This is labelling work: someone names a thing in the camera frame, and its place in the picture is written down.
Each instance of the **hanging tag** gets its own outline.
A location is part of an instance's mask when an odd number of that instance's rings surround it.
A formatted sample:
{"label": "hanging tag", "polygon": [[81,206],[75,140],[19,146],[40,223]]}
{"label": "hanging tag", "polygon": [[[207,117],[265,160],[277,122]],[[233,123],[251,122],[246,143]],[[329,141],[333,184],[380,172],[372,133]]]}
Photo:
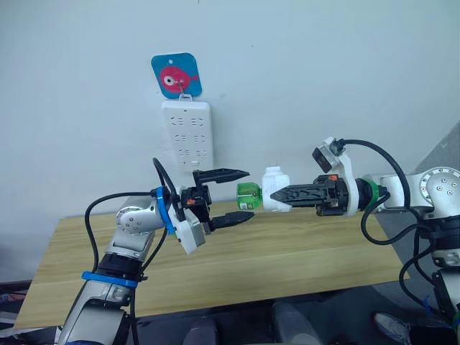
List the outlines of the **hanging tag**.
{"label": "hanging tag", "polygon": [[166,98],[191,100],[201,95],[198,67],[190,53],[156,55],[152,58],[152,68]]}

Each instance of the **white bottle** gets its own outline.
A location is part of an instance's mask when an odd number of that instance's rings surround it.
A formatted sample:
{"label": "white bottle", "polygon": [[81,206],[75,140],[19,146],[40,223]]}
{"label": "white bottle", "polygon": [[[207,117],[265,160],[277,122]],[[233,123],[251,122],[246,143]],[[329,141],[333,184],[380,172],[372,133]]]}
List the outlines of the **white bottle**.
{"label": "white bottle", "polygon": [[283,174],[281,167],[266,167],[262,176],[262,202],[266,212],[289,212],[292,206],[270,198],[270,195],[290,184],[288,175]]}

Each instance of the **red cartoon fish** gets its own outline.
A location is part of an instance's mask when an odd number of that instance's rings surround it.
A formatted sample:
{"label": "red cartoon fish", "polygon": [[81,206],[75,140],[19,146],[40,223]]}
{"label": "red cartoon fish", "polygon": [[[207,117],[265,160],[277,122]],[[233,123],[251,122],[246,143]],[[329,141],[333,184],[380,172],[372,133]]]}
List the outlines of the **red cartoon fish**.
{"label": "red cartoon fish", "polygon": [[163,87],[169,92],[180,93],[180,86],[185,90],[191,81],[198,81],[198,76],[190,77],[184,70],[174,66],[168,66],[161,70],[160,80]]}

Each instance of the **power strip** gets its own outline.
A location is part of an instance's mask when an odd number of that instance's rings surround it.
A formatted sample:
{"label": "power strip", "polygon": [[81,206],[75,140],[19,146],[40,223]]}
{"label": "power strip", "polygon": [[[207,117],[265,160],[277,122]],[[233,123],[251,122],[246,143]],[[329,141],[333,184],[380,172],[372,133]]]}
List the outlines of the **power strip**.
{"label": "power strip", "polygon": [[162,115],[182,171],[213,169],[211,107],[206,102],[164,101]]}

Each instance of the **wooden table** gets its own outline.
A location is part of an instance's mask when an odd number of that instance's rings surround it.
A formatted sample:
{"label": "wooden table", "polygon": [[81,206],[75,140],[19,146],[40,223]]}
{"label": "wooden table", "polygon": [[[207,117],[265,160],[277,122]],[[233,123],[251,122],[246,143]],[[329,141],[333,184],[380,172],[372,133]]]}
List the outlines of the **wooden table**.
{"label": "wooden table", "polygon": [[[214,215],[235,209],[234,203],[211,206]],[[146,271],[149,279],[139,284],[137,316],[396,280],[402,266],[396,253],[369,243],[359,230],[360,218],[318,217],[307,208],[259,213],[245,224],[216,230],[190,256],[169,236]],[[115,218],[94,216],[91,222],[101,256]],[[373,216],[368,229],[386,238]],[[61,220],[16,327],[62,325],[92,260],[83,218]]]}

